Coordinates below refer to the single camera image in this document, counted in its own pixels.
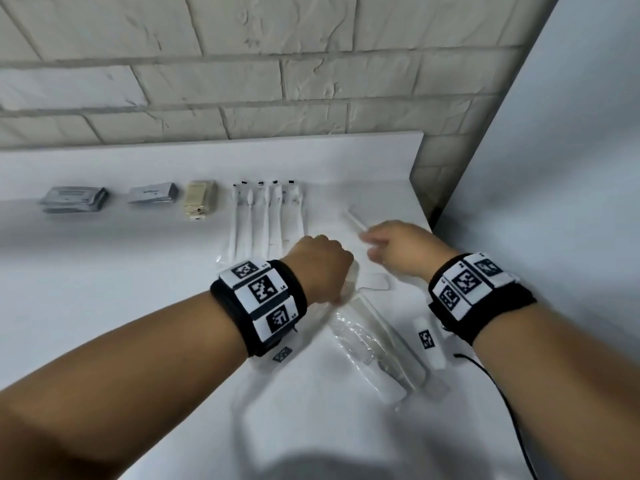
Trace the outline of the person's right hand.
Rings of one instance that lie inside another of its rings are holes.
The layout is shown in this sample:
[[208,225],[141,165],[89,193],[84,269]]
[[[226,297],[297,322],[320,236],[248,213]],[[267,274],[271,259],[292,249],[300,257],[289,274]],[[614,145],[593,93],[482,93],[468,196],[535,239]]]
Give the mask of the person's right hand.
[[396,265],[384,266],[394,274],[429,283],[447,262],[461,254],[425,228],[399,220],[384,222],[397,222]]

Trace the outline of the person's left hand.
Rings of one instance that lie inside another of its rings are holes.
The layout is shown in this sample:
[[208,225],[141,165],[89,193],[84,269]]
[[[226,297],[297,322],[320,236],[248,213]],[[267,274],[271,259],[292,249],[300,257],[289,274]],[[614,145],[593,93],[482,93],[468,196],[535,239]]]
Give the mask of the person's left hand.
[[318,235],[303,237],[280,261],[299,282],[308,305],[337,304],[354,256],[339,241]]

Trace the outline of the white toothbrush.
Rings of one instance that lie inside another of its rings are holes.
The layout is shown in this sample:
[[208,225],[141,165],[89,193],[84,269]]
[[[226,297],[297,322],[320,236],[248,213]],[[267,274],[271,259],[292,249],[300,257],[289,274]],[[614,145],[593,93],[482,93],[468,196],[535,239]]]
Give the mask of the white toothbrush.
[[356,229],[357,233],[364,233],[369,230],[369,226],[367,226],[359,217],[359,215],[357,215],[353,206],[349,206],[347,209],[345,209],[344,217],[350,223],[350,225],[354,227],[354,229]]

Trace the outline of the person's right forearm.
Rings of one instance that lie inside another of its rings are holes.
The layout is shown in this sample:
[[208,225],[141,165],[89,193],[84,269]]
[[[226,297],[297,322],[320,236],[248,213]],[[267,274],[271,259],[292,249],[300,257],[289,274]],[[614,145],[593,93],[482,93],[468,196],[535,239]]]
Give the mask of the person's right forearm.
[[640,366],[539,303],[472,346],[567,480],[640,480]]

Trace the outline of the person's left forearm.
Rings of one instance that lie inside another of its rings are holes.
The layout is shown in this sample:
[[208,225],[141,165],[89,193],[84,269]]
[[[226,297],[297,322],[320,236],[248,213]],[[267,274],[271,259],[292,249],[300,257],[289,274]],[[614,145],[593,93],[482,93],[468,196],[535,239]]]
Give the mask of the person's left forearm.
[[208,292],[105,333],[0,391],[0,480],[117,480],[247,357]]

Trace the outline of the white comb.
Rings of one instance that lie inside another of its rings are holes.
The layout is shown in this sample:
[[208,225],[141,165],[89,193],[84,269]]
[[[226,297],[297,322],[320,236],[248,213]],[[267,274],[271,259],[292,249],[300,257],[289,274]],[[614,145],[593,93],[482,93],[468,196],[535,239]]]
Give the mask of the white comb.
[[341,297],[348,298],[360,290],[391,290],[388,275],[385,273],[367,273],[348,277],[342,286]]

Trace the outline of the clear plastic tray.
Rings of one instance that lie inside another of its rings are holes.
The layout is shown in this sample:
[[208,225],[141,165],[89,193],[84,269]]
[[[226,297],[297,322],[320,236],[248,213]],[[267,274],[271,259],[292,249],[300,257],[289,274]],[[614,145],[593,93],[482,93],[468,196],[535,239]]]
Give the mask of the clear plastic tray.
[[412,396],[441,403],[451,387],[428,366],[427,359],[392,327],[361,293],[338,307],[326,325],[380,401],[398,409]]

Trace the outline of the black right wristband with markers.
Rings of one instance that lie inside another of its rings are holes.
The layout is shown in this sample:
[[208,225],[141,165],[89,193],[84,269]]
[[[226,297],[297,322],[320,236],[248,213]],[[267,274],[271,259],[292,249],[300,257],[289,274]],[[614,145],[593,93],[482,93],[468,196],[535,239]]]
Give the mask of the black right wristband with markers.
[[498,316],[537,302],[518,277],[485,253],[465,253],[446,261],[428,285],[429,308],[445,329],[473,346]]

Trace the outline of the black wristband with markers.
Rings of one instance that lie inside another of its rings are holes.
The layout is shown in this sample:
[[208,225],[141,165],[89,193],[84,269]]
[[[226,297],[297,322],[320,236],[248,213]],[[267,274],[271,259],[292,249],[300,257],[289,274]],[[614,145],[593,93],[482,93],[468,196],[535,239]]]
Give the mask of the black wristband with markers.
[[428,285],[429,308],[445,329],[473,346],[498,316],[537,302],[518,277],[485,253],[465,253],[446,261]]
[[242,261],[220,272],[210,293],[236,326],[249,357],[276,348],[309,305],[300,281],[281,260]]

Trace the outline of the row of packaged white toothbrushes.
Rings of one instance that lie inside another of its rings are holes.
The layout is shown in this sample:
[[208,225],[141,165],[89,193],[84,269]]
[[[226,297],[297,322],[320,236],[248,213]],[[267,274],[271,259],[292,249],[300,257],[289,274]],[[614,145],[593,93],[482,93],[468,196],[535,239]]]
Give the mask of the row of packaged white toothbrushes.
[[296,180],[242,181],[230,188],[229,263],[242,258],[283,257],[307,234],[305,193]]

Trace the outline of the white tube with marker tag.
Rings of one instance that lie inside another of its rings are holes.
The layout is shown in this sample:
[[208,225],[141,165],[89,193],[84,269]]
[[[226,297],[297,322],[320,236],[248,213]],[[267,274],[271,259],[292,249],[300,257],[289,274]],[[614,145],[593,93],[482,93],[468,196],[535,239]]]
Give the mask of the white tube with marker tag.
[[416,317],[412,321],[421,344],[420,354],[427,364],[436,371],[447,368],[447,358],[442,345],[442,335],[437,331],[437,323],[431,316]]

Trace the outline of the black left wristband with markers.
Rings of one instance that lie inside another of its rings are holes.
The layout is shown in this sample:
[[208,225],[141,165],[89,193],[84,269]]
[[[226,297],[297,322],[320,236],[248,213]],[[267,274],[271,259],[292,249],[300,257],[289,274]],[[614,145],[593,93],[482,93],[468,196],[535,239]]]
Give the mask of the black left wristband with markers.
[[281,260],[242,261],[220,272],[210,293],[236,326],[249,357],[276,348],[309,305],[300,281]]

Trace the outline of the beige packet stack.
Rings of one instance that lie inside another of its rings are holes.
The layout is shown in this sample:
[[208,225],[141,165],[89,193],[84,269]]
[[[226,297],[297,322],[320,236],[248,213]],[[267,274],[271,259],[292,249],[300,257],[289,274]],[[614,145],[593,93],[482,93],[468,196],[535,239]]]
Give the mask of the beige packet stack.
[[191,220],[208,217],[215,209],[217,184],[214,180],[192,180],[186,186],[182,209]]

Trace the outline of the grey flat packet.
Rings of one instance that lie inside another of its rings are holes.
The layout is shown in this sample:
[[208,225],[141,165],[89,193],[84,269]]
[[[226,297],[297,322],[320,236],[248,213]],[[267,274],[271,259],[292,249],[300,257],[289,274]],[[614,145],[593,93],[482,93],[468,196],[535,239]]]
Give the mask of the grey flat packet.
[[130,188],[127,203],[143,205],[151,203],[173,203],[179,196],[179,188],[175,183],[165,182]]

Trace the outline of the stack of grey packets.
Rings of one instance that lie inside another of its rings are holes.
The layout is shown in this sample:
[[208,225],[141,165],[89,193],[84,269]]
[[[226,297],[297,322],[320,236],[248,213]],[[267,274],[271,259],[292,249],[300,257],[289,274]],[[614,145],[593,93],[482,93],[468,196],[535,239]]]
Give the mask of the stack of grey packets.
[[99,212],[109,198],[105,187],[54,186],[38,202],[45,213]]

